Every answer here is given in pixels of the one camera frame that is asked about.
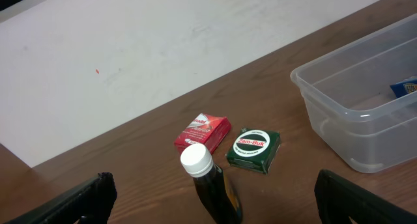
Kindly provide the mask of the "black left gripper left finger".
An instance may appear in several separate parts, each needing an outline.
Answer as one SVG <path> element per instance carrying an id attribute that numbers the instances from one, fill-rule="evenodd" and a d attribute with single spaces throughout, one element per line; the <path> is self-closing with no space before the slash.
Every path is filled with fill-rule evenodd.
<path id="1" fill-rule="evenodd" d="M 113 175 L 98 173 L 6 224 L 106 224 L 116 199 Z"/>

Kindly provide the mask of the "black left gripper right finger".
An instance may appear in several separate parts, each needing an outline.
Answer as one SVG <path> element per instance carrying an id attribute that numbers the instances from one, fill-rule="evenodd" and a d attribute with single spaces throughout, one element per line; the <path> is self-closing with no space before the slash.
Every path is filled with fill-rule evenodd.
<path id="1" fill-rule="evenodd" d="M 325 224 L 416 223 L 415 214 L 326 169 L 319 171 L 314 192 Z"/>

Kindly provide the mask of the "blue Kool Fever box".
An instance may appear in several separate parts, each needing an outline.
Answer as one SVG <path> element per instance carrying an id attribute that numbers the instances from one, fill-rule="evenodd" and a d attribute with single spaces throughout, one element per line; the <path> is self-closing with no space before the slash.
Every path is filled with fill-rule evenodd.
<path id="1" fill-rule="evenodd" d="M 404 95 L 410 94 L 416 91 L 417 87 L 417 78 L 416 76 L 409 77 L 400 81 L 396 84 L 390 85 L 390 88 L 394 92 L 397 98 L 400 98 Z"/>

